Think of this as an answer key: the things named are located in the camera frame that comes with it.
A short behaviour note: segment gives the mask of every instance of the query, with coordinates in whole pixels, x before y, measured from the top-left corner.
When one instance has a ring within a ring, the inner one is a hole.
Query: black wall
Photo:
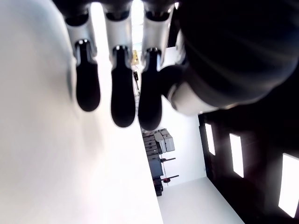
[[[241,219],[299,223],[299,209],[290,218],[278,207],[282,155],[299,158],[299,69],[259,102],[202,114],[199,122],[207,176]],[[216,156],[208,151],[204,123],[212,125]],[[244,178],[233,171],[229,133],[241,137]]]

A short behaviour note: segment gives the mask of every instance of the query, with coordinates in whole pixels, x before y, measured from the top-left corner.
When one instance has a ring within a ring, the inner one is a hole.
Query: black fingertip
[[[111,71],[111,115],[118,127],[128,127],[133,123],[136,114],[133,72],[126,65],[125,49],[121,48],[115,54],[116,67]]]
[[[81,63],[77,67],[77,102],[82,110],[91,112],[100,104],[98,65]]]
[[[138,107],[140,126],[147,131],[152,131],[159,126],[161,117],[162,101],[159,87],[151,74],[143,72]]]
[[[161,86],[161,94],[166,98],[169,90],[175,84],[179,84],[182,81],[183,65],[170,65],[159,71],[159,83]]]

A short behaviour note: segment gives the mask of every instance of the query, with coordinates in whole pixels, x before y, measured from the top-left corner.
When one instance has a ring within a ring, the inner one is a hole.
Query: robotic hand
[[[132,86],[132,0],[54,0],[67,24],[77,59],[77,100],[85,111],[100,102],[90,3],[103,5],[112,68],[111,112],[116,125],[135,118]],[[256,102],[283,83],[299,56],[295,0],[182,0],[177,48],[184,65],[160,69],[174,0],[143,0],[142,88],[138,117],[146,130],[161,120],[164,95],[187,115]]]

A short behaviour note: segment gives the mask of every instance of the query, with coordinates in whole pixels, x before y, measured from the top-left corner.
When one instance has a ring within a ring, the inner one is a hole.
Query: rectangular light
[[[278,206],[292,218],[299,201],[299,159],[283,154],[282,180]]]
[[[210,153],[215,155],[215,146],[214,146],[214,139],[212,133],[212,126],[210,124],[205,123],[206,127],[206,138],[207,138],[207,145],[209,148]]]
[[[235,134],[229,134],[230,138],[230,146],[232,149],[233,155],[233,167],[234,171],[240,176],[244,178],[244,170],[243,170],[243,156],[242,156],[242,146],[241,146],[241,138]]]

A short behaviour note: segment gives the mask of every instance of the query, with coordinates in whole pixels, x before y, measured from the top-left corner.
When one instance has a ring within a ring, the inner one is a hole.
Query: gray box
[[[166,134],[166,135],[163,135],[163,138],[165,140],[166,151],[167,152],[174,151],[175,148],[174,148],[174,143],[173,143],[172,136],[170,134]]]
[[[157,132],[154,134],[154,136],[155,136],[155,140],[157,142],[159,142],[162,152],[166,153],[167,151],[166,151],[165,140],[164,140],[163,136],[161,135],[161,133]]]

